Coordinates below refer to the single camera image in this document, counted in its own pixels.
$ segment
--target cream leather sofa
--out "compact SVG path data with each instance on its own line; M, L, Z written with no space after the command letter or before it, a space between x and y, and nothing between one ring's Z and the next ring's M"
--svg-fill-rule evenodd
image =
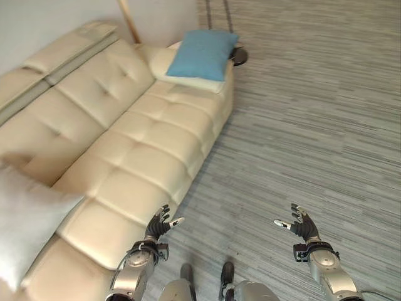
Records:
M175 213L231 113L233 77L231 63L223 83L167 77L174 55L94 22L0 77L0 159L87 195L12 300L103 300L156 209Z

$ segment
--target robot leg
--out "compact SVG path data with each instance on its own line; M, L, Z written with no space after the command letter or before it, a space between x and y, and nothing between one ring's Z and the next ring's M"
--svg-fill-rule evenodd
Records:
M264 284L242 281L234 288L236 301L280 301L279 298Z
M190 264L182 265L180 276L181 279L165 286L159 301L196 301L194 275Z
M279 301L279 298L262 283L242 281L233 284L234 265L226 262L221 271L220 301Z

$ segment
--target blue pillow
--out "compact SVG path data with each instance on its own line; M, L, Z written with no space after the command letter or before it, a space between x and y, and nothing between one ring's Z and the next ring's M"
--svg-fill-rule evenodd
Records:
M166 75L223 82L227 60L237 40L238 35L226 31L189 31Z

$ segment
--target sofa armrest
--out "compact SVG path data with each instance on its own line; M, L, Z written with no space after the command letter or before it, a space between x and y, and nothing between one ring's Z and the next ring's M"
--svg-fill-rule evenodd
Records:
M149 66L153 76L156 79L164 82L176 83L214 93L220 93L224 90L227 79L232 76L232 61L227 61L225 75L226 81L224 82L205 80L199 77L169 77L166 75L166 73L174 60L175 54L177 53L176 49L139 44L136 45L136 50L140 53L146 64Z

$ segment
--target gray carpet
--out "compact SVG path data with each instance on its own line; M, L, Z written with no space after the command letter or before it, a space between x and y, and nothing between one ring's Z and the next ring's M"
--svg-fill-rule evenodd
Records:
M222 1L214 26L226 29ZM221 266L282 301L323 300L301 240L273 225L310 210L360 288L401 294L400 1L230 0L250 59L234 112L166 236L144 300L193 264L198 301L217 300ZM199 0L200 22L206 26ZM366 296L367 301L383 300Z

